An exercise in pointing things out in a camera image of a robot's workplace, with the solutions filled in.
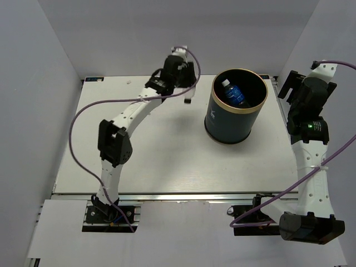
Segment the small clear bottle black cap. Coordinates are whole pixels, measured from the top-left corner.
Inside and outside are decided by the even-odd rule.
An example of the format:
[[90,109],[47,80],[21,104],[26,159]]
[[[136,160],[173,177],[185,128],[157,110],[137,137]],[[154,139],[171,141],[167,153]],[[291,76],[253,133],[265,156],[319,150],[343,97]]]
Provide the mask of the small clear bottle black cap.
[[184,103],[190,104],[194,95],[195,95],[195,87],[191,88],[189,91],[187,91],[184,94]]

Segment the clear bottle blue label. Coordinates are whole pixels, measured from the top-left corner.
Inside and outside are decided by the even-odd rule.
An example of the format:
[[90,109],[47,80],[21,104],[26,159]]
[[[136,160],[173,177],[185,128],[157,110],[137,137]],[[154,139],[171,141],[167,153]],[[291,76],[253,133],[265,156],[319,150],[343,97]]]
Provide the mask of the clear bottle blue label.
[[228,79],[222,81],[221,84],[224,87],[224,93],[230,106],[236,108],[250,108],[249,103],[238,86],[231,84]]

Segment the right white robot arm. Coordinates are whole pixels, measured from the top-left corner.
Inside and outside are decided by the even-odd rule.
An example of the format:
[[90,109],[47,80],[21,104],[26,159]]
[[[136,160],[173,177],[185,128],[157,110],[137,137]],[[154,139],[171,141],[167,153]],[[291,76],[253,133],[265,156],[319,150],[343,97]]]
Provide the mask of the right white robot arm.
[[329,130],[320,113],[336,88],[332,82],[336,68],[335,64],[323,64],[307,76],[291,71],[278,94],[290,105],[286,127],[297,166],[298,203],[292,210],[273,195],[257,194],[251,214],[259,222],[267,218],[275,221],[287,241],[325,245],[345,232],[344,221],[335,218],[327,167],[322,164]]

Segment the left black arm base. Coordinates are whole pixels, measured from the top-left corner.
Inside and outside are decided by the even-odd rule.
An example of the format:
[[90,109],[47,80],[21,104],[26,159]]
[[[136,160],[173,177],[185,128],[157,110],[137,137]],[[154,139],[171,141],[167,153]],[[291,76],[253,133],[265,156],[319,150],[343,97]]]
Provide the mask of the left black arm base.
[[134,233],[137,230],[141,207],[119,206],[122,212],[110,204],[101,202],[96,195],[91,196],[87,205],[82,232],[84,233]]

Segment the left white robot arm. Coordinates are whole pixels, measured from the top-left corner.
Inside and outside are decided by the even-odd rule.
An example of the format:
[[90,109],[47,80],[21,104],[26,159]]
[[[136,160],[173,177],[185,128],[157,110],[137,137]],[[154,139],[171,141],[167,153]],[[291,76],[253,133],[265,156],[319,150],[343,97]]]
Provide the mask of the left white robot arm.
[[98,131],[98,150],[101,158],[101,181],[91,201],[105,222],[118,217],[118,183],[123,165],[132,156],[131,136],[137,126],[174,92],[186,90],[196,82],[194,63],[187,60],[186,51],[176,49],[165,59],[164,66],[156,70],[145,83],[138,100],[110,121],[102,120]]

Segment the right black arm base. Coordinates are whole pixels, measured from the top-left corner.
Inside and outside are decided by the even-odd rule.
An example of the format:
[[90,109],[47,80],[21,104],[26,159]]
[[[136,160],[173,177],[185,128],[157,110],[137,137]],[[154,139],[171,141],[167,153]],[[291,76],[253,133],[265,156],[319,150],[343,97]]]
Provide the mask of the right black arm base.
[[[249,211],[252,205],[234,205],[227,209],[228,216],[236,219],[243,213]],[[257,226],[249,226],[242,228],[234,228],[234,236],[279,236],[279,227],[277,224],[268,224],[270,217],[263,214],[261,211],[254,212],[247,217],[241,219],[239,224],[255,224],[261,223]]]

